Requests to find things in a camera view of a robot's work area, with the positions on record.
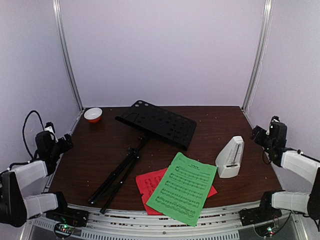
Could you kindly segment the red sheet music paper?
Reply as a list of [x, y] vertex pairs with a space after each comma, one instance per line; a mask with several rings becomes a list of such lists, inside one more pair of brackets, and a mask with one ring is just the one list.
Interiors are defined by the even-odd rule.
[[141, 194], [142, 203], [148, 215], [150, 216], [162, 216], [163, 214], [156, 211], [155, 209], [147, 206], [147, 202], [163, 176], [165, 175], [167, 168], [163, 168], [161, 170], [148, 172], [145, 174], [140, 174], [136, 176], [135, 181], [138, 187], [138, 190]]

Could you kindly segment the green cloth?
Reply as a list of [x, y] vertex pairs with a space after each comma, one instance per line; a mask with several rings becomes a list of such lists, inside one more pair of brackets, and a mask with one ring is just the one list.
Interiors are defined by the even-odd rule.
[[146, 205], [195, 227], [213, 185], [217, 167], [178, 152]]

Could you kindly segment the black music stand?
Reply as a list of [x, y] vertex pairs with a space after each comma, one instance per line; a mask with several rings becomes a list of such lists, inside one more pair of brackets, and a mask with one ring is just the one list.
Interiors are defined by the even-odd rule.
[[186, 151], [197, 127], [195, 120], [143, 100], [137, 100], [128, 110], [117, 115], [115, 120], [141, 131], [142, 135], [139, 137], [140, 144], [137, 147], [128, 148], [126, 157], [87, 200], [91, 206], [94, 206], [105, 196], [108, 196], [107, 201], [100, 209], [102, 214], [107, 211], [125, 184], [141, 158], [140, 151], [150, 139], [156, 138]]

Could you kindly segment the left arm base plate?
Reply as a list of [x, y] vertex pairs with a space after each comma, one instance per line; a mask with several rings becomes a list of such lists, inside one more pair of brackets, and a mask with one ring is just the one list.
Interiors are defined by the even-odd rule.
[[51, 210], [45, 213], [46, 218], [64, 223], [72, 227], [85, 227], [89, 212], [80, 209], [67, 208], [65, 211]]

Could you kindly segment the white metronome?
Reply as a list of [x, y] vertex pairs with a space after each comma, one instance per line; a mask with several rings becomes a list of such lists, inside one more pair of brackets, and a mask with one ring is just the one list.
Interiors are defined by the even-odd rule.
[[244, 146], [243, 138], [237, 135], [233, 136], [220, 151], [215, 159], [215, 165], [221, 179], [234, 178], [239, 174]]

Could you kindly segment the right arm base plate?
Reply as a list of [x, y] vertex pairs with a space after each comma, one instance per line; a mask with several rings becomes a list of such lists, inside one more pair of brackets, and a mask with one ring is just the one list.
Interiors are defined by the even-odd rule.
[[242, 226], [249, 226], [271, 221], [282, 216], [280, 209], [262, 209], [260, 207], [242, 209], [238, 212]]

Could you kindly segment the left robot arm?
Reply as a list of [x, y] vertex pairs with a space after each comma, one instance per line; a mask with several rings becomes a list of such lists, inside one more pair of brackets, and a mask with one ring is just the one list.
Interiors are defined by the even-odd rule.
[[21, 190], [32, 183], [52, 175], [61, 154], [74, 147], [70, 134], [57, 139], [55, 134], [45, 130], [35, 137], [38, 158], [30, 160], [0, 175], [0, 222], [19, 228], [28, 219], [52, 211], [61, 222], [72, 218], [61, 191], [22, 196]]

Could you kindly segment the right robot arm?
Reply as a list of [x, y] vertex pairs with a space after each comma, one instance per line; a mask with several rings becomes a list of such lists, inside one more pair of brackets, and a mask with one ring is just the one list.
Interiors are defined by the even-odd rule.
[[286, 147], [287, 126], [276, 117], [271, 119], [269, 129], [255, 126], [251, 139], [268, 154], [269, 162], [289, 170], [312, 184], [310, 193], [285, 190], [267, 191], [256, 210], [259, 220], [266, 221], [276, 210], [284, 209], [307, 215], [320, 227], [320, 161], [305, 155], [301, 150]]

